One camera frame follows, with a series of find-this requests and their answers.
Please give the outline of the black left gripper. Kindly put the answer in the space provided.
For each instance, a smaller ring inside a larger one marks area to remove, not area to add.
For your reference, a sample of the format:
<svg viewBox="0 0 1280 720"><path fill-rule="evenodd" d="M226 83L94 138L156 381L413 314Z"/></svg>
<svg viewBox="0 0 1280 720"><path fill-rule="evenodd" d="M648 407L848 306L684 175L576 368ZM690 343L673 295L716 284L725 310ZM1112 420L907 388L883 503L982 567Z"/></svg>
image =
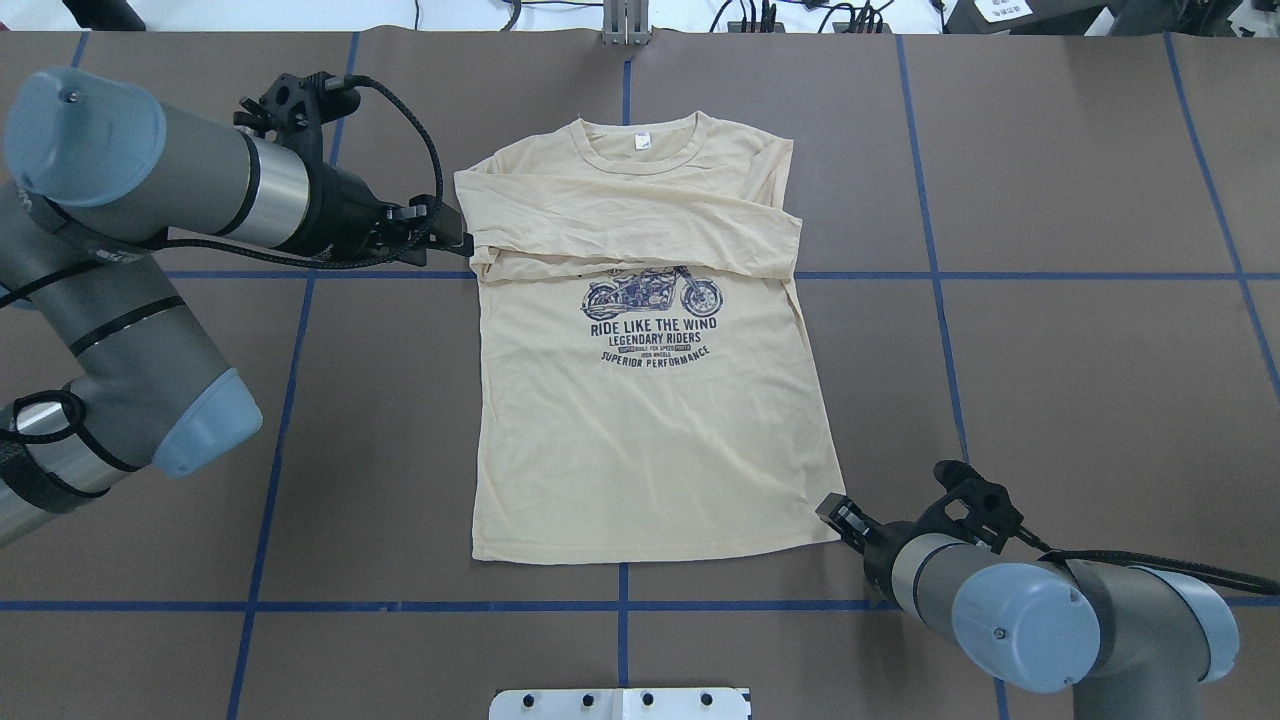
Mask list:
<svg viewBox="0 0 1280 720"><path fill-rule="evenodd" d="M472 258L474 237L431 227L463 224L461 213L440 199L411 199L402 208L383 202L365 181L330 165L307 165L308 205L300 224L300 265L355 269L393 263L426 250Z"/></svg>

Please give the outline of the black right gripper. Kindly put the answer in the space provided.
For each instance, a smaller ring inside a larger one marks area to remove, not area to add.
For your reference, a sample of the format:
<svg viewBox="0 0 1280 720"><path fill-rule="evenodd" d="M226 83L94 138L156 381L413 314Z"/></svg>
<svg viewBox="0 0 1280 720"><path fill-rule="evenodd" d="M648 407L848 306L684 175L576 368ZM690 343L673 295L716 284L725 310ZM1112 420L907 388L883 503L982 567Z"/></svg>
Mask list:
<svg viewBox="0 0 1280 720"><path fill-rule="evenodd" d="M828 493L815 515L840 539L863 556L864 577L872 585L891 585L892 570L906 544L906 523L888 521L869 529L861 510L846 495Z"/></svg>

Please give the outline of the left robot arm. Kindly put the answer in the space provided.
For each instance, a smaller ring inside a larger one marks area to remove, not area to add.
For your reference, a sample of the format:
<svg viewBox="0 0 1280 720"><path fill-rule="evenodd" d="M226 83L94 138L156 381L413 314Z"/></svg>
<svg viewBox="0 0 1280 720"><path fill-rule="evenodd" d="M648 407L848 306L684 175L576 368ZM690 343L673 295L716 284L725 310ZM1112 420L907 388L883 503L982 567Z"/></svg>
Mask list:
<svg viewBox="0 0 1280 720"><path fill-rule="evenodd" d="M378 199L325 159L362 88L425 142L434 190ZM187 477L255 436L262 413L155 254L207 249L344 272L474 254L443 199L435 143L366 76L279 76L229 126L70 67L32 74L4 133L3 305L38 311L82 373L3 406L3 543L148 466Z"/></svg>

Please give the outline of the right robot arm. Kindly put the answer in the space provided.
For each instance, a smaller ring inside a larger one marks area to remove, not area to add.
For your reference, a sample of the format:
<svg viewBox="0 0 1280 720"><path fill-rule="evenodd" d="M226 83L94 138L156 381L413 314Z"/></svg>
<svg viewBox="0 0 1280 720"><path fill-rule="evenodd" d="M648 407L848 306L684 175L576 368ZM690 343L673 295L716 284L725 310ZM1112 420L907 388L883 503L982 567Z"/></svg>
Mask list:
<svg viewBox="0 0 1280 720"><path fill-rule="evenodd" d="M1234 667L1242 639L1225 589L1275 596L1262 577L1116 551L1001 557L1004 521L879 523L845 495L817 516L861 555L868 582L991 676L1071 692L1078 719L1201 719L1202 689Z"/></svg>

